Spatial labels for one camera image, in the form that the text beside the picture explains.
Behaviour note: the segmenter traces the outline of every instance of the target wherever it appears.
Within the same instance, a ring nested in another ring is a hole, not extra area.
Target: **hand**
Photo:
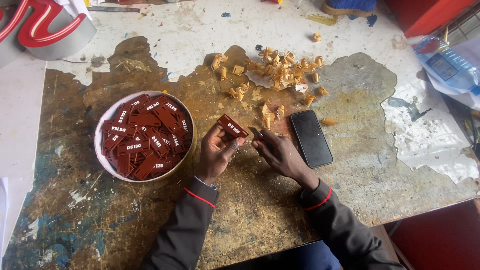
[[[273,151],[261,141],[253,140],[252,146],[277,173],[290,177],[307,192],[314,191],[319,184],[315,172],[303,161],[293,143],[286,137],[275,136],[269,130],[260,131],[264,139],[273,146]]]
[[[200,168],[196,175],[198,179],[207,185],[213,184],[227,168],[231,156],[243,146],[243,143],[244,138],[234,138],[226,133],[221,125],[215,124],[202,139]]]

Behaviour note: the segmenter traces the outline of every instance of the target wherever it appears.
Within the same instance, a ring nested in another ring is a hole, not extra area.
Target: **person's left hand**
[[[243,143],[245,143],[244,138],[234,138],[216,123],[202,139],[197,178],[207,185],[213,184],[227,168],[231,156],[243,146]]]

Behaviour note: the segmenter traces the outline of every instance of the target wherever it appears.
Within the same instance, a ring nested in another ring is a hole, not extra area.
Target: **wooden table surface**
[[[149,51],[144,37],[121,42],[108,58],[110,73],[94,72],[89,87],[72,74],[47,70],[34,188],[7,249],[6,269],[138,267],[175,197],[195,174],[200,141],[191,162],[165,181],[127,183],[113,178],[98,162],[93,138],[100,116],[120,98],[166,90],[192,112],[199,138],[223,113],[245,128],[260,128],[267,99],[271,109],[284,105],[286,116],[308,109],[301,93],[261,89],[253,82],[243,101],[235,101],[224,90],[240,86],[248,77],[228,74],[220,82],[218,71],[208,67],[212,55],[189,76],[170,83],[168,71],[158,67]],[[242,48],[232,46],[225,54],[225,67],[245,66]],[[358,69],[358,64],[365,68]],[[311,86],[324,86],[330,96],[317,96],[310,109],[318,118],[336,118],[339,124],[323,126],[335,160],[315,172],[361,222],[378,225],[476,197],[475,180],[455,185],[426,166],[412,171],[396,159],[395,138],[384,130],[380,106],[394,92],[394,73],[364,53],[338,58],[317,72],[321,81]],[[253,97],[254,90],[260,90],[261,98]],[[272,130],[292,136],[288,117],[272,123]],[[295,199],[300,187],[272,172],[249,145],[251,139],[215,183],[220,199],[199,269],[318,239]]]

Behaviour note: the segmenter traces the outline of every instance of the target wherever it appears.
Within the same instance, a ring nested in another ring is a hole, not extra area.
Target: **plastic water bottle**
[[[428,73],[448,86],[480,95],[480,72],[437,36],[422,39],[413,50]]]

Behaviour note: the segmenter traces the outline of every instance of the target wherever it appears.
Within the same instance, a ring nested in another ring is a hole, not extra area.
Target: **blue brush bristles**
[[[328,0],[327,4],[334,9],[372,11],[377,5],[377,0]]]

